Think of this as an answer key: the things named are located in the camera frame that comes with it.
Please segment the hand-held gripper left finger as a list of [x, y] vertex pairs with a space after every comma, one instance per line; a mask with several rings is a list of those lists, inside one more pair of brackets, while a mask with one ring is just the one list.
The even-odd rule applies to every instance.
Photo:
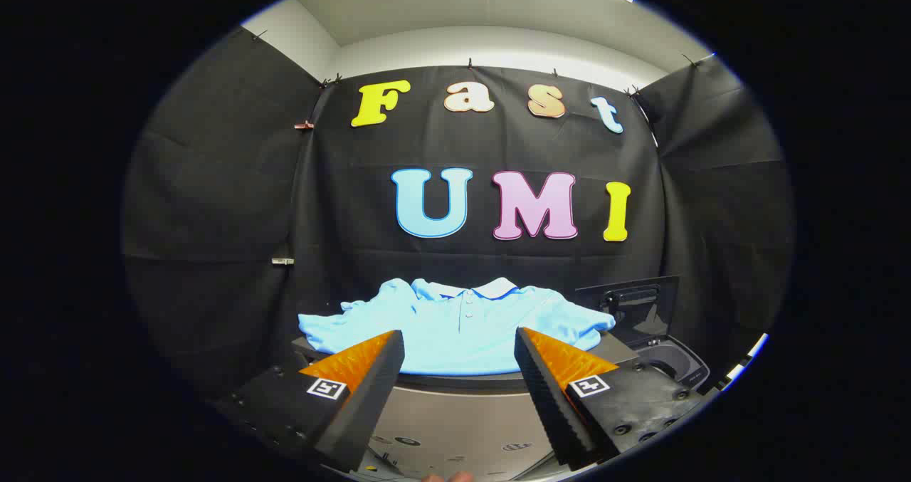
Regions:
[[403, 334], [390, 330], [306, 367], [274, 365], [214, 407], [286, 459], [355, 471], [404, 356]]

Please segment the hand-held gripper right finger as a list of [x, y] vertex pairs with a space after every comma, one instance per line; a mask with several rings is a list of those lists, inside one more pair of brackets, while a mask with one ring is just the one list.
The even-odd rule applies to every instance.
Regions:
[[559, 465], [575, 471], [682, 423], [702, 395], [634, 356], [614, 363], [536, 330], [515, 331], [515, 361]]

